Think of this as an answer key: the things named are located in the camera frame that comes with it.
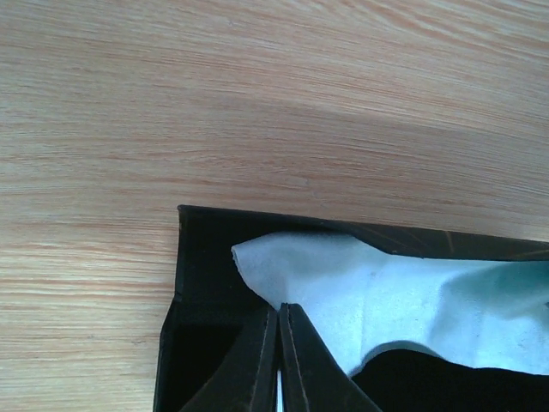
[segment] wood grain surface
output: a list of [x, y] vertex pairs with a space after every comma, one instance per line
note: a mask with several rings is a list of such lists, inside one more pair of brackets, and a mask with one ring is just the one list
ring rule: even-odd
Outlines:
[[549, 240], [545, 0], [0, 2], [0, 407], [152, 409], [179, 203]]

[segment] open box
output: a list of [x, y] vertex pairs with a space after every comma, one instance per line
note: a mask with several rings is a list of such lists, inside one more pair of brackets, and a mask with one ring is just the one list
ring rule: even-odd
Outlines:
[[[549, 245], [541, 242], [236, 210], [191, 206], [178, 209], [180, 235], [175, 294], [160, 336], [155, 412], [179, 412], [214, 376], [250, 314], [267, 305], [242, 281], [232, 261], [233, 245], [275, 232], [339, 232], [351, 234], [387, 253], [406, 256], [549, 260]], [[471, 370], [444, 360], [424, 359], [430, 357], [421, 354], [414, 354], [410, 363], [409, 354], [403, 353], [407, 351], [395, 352], [400, 353], [392, 354], [391, 359], [374, 359], [367, 366], [368, 373], [353, 378], [386, 412], [417, 410], [413, 406], [415, 390], [425, 391], [421, 392], [423, 397], [432, 396], [429, 402], [438, 405], [440, 410], [446, 409], [440, 404], [445, 395], [429, 395], [427, 387], [444, 381], [456, 391], [453, 396], [457, 398], [460, 392], [476, 391], [462, 397], [484, 399], [478, 404], [489, 407], [485, 410], [506, 410], [499, 408], [516, 405], [520, 409], [510, 410], [525, 410], [523, 406], [538, 404], [538, 394], [549, 390], [547, 377], [495, 369]], [[430, 368], [431, 372], [400, 383], [408, 386], [402, 388], [398, 399], [391, 400], [395, 397], [387, 393], [381, 379], [387, 374], [384, 371], [391, 368], [393, 372], [400, 368], [399, 373], [403, 374], [414, 374], [417, 368], [423, 368], [423, 372]], [[429, 384], [430, 379], [437, 382]], [[414, 387], [418, 381], [424, 383], [424, 387]], [[508, 399], [510, 392], [515, 395]]]

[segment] white cloth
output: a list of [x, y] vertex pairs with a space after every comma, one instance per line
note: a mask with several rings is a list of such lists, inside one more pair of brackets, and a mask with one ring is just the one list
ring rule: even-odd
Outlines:
[[549, 262], [392, 256], [337, 234], [274, 233], [232, 252], [275, 309], [305, 309], [347, 374], [393, 348], [549, 374]]

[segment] wooden table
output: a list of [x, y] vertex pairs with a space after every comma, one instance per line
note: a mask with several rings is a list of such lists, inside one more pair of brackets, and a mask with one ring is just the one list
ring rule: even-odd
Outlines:
[[549, 240], [543, 0], [0, 4], [0, 406], [152, 408], [179, 203]]

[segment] fabric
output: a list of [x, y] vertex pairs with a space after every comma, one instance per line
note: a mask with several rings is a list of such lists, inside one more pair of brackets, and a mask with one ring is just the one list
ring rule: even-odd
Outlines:
[[549, 374], [549, 262], [392, 256], [337, 234], [274, 233], [232, 252], [275, 309], [305, 309], [347, 374], [397, 348]]

